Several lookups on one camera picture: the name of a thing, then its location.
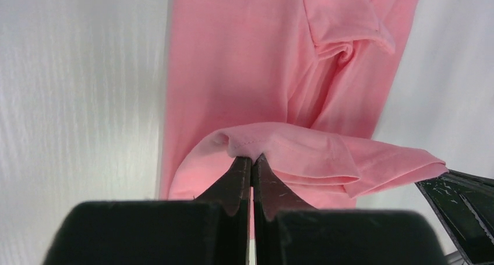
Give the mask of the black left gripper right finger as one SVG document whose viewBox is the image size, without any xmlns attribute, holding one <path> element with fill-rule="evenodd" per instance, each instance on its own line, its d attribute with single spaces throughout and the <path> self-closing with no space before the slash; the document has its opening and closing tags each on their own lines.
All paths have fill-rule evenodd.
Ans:
<svg viewBox="0 0 494 265">
<path fill-rule="evenodd" d="M 265 156 L 252 167 L 257 264 L 446 264 L 426 219 L 400 210 L 318 210 Z"/>
</svg>

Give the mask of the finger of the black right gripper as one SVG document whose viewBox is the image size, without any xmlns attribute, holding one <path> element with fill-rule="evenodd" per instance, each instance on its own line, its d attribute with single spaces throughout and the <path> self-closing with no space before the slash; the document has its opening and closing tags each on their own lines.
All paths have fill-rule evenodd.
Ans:
<svg viewBox="0 0 494 265">
<path fill-rule="evenodd" d="M 450 169 L 415 186 L 427 200 L 464 264 L 493 264 L 493 179 Z"/>
</svg>

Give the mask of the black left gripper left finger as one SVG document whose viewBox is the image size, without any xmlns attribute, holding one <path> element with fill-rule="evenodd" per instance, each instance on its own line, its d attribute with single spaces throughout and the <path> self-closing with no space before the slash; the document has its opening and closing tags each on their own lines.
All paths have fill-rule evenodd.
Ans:
<svg viewBox="0 0 494 265">
<path fill-rule="evenodd" d="M 193 200 L 83 202 L 45 264 L 248 264 L 250 158 Z"/>
</svg>

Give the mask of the pink t shirt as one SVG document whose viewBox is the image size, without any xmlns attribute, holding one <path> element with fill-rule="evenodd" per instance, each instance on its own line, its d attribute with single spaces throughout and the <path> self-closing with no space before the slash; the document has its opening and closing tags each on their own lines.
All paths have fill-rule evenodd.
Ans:
<svg viewBox="0 0 494 265">
<path fill-rule="evenodd" d="M 237 156 L 318 209 L 445 173 L 372 139 L 417 3 L 173 0 L 160 197 L 198 197 Z"/>
</svg>

